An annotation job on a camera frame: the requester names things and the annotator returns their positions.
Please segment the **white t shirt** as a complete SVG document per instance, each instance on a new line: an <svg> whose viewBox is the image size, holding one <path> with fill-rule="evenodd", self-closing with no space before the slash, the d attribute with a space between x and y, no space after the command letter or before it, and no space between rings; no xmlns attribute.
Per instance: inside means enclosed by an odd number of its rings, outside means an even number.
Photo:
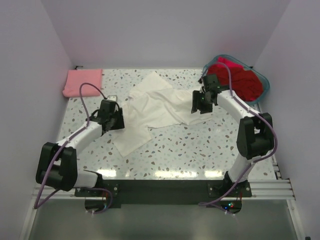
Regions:
<svg viewBox="0 0 320 240"><path fill-rule="evenodd" d="M150 73L129 91L123 107L124 129L113 134L113 144L122 157L148 143L149 128L195 125L213 118L211 113L191 113L192 90L173 88L156 72Z"/></svg>

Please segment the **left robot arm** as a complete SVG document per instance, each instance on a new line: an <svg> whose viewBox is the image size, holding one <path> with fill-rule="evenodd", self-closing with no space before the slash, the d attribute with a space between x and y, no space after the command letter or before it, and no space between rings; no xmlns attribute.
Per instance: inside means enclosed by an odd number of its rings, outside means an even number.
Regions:
<svg viewBox="0 0 320 240"><path fill-rule="evenodd" d="M102 175L89 170L78 170L78 155L106 132L125 128L123 109L114 100L103 99L75 133L56 143L42 146L35 180L56 190L70 191L85 188L92 196L104 190Z"/></svg>

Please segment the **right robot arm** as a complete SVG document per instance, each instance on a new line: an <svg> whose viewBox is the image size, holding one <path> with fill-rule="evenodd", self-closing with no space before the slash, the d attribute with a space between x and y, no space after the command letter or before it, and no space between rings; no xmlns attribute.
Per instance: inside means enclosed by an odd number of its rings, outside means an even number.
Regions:
<svg viewBox="0 0 320 240"><path fill-rule="evenodd" d="M252 109L229 85L220 84L215 74L205 75L198 82L201 88L192 92L191 113L211 113L218 106L238 123L238 155L219 188L220 193L233 197L246 186L256 160L275 149L273 120L270 114Z"/></svg>

